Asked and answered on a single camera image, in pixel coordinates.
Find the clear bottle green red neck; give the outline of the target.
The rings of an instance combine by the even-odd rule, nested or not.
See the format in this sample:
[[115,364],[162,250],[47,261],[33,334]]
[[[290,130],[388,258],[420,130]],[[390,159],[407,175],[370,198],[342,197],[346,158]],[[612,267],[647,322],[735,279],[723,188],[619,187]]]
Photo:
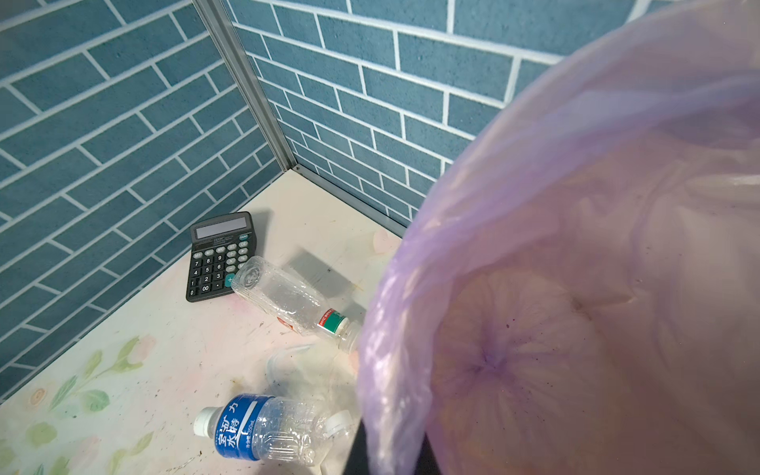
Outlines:
[[329,340],[345,353],[357,350],[358,322],[340,314],[313,286],[264,258],[251,257],[239,268],[231,287],[293,332]]

